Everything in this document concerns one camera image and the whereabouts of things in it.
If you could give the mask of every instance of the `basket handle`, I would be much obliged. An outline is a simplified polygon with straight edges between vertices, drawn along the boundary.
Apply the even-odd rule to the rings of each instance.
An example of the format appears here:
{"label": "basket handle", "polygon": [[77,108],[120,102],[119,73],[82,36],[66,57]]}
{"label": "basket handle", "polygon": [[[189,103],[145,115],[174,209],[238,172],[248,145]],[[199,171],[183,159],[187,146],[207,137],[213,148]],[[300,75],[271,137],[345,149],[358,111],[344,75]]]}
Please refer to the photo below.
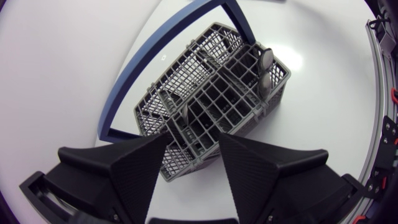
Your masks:
{"label": "basket handle", "polygon": [[236,0],[194,0],[160,26],[126,65],[126,68],[116,80],[102,110],[98,124],[98,137],[100,140],[118,142],[139,137],[135,134],[111,128],[113,118],[124,96],[126,96],[130,87],[147,64],[166,44],[192,22],[220,5],[232,20],[243,41],[249,44],[255,43],[256,40],[249,23]]}

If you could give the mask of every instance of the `gray plastic basket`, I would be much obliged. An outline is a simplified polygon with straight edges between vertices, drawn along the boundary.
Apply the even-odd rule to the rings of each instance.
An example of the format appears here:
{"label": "gray plastic basket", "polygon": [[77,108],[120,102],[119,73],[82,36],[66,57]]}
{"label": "gray plastic basket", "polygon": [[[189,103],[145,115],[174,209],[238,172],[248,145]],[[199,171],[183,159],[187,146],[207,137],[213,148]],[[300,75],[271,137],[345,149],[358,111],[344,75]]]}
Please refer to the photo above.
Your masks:
{"label": "gray plastic basket", "polygon": [[220,157],[220,132],[244,136],[280,102],[290,72],[276,57],[270,95],[264,101],[256,95],[264,49],[214,23],[148,88],[134,112],[142,135],[170,133],[160,168],[167,182],[210,165]]}

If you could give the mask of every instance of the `white table surface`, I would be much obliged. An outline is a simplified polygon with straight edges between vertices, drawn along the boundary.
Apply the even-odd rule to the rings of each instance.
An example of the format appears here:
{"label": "white table surface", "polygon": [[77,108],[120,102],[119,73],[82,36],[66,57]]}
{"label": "white table surface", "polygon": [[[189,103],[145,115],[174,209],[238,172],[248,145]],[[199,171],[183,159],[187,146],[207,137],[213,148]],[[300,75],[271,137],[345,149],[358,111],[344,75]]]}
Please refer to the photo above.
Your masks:
{"label": "white table surface", "polygon": [[[132,46],[123,67],[170,16],[189,4],[163,0]],[[282,103],[246,137],[291,149],[326,149],[339,175],[358,178],[371,140],[376,104],[373,58],[365,31],[373,19],[363,0],[239,1],[256,40],[292,72]],[[112,128],[139,134],[133,108],[147,87],[211,23],[233,26],[217,7],[171,41],[125,97]],[[105,144],[97,140],[96,145]],[[147,220],[237,217],[222,159],[171,183],[159,175]]]}

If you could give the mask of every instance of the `cable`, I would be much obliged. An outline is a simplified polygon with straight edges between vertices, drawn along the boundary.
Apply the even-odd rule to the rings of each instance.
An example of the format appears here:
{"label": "cable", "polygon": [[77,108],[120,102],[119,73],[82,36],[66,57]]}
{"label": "cable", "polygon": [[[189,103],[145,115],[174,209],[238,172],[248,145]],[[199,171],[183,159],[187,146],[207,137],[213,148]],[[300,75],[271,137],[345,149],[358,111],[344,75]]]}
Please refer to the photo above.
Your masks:
{"label": "cable", "polygon": [[378,24],[380,24],[382,22],[390,22],[390,21],[391,21],[390,19],[375,19],[375,20],[369,22],[369,27],[371,29],[376,29],[376,25],[378,25]]}

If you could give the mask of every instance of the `black bracket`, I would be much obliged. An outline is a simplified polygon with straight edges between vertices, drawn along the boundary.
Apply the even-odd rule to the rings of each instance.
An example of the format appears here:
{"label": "black bracket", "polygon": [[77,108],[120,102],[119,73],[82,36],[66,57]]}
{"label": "black bracket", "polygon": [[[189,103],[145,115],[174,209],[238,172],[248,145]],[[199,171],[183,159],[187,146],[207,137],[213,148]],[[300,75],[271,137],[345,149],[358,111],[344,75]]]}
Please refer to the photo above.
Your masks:
{"label": "black bracket", "polygon": [[398,144],[398,125],[385,116],[383,118],[382,136],[379,149],[371,172],[371,177],[366,182],[364,197],[380,199],[385,192],[393,173],[393,162],[396,159]]}

